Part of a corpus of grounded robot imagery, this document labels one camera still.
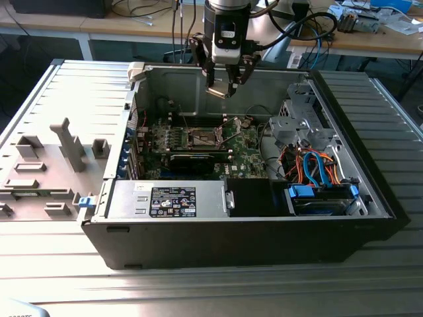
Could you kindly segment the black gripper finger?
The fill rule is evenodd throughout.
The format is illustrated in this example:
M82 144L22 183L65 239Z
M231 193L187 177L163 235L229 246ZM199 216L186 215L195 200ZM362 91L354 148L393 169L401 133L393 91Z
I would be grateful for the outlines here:
M205 34L195 33L190 37L188 43L190 44L195 65L202 68L202 73L206 77L206 87L212 87L215 80L212 41Z
M238 64L225 66L229 79L228 89L225 95L227 98L232 97L236 93L239 85L247 82L260 60L260 54L242 55Z

